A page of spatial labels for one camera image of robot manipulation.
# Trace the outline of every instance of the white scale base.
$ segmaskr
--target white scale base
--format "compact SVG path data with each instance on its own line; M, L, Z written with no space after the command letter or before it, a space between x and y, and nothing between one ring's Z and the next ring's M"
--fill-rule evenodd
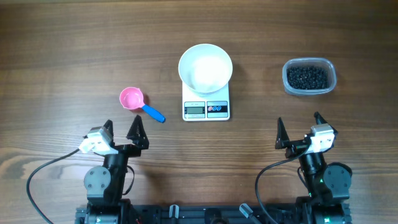
M198 96L182 84L182 119L184 121L226 121L230 116L229 86L217 92Z

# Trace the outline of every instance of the black beans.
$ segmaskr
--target black beans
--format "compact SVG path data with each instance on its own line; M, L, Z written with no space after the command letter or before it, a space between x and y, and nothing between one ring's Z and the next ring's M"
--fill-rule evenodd
M320 90L328 88L328 72L321 67L290 67L287 69L287 81L299 90Z

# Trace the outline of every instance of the white bowl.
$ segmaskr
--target white bowl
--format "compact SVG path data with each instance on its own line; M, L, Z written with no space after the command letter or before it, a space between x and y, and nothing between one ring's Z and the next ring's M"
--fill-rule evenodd
M181 80L198 95L209 95L223 88L232 75L229 55L213 44L189 48L178 63Z

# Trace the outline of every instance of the food container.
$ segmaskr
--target food container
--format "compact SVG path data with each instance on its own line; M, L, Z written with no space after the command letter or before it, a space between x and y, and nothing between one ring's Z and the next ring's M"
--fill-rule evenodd
M290 86L287 80L287 69L290 67L307 67L307 66L316 66L321 67L326 70L328 73L328 88L320 89L320 90L299 90ZM332 91L336 87L337 77L336 70L333 64L325 59L325 58L295 58L286 62L282 69L282 80L285 86L285 91L288 94L296 95L296 96L311 96L324 94Z

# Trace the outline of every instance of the pink measuring cup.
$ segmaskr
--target pink measuring cup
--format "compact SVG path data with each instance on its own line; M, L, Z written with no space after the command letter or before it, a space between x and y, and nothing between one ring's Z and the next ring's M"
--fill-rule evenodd
M164 123L166 121L166 118L161 113L144 103L144 95L141 90L136 87L125 88L120 93L119 100L125 109L135 110L137 108L142 108L158 122Z

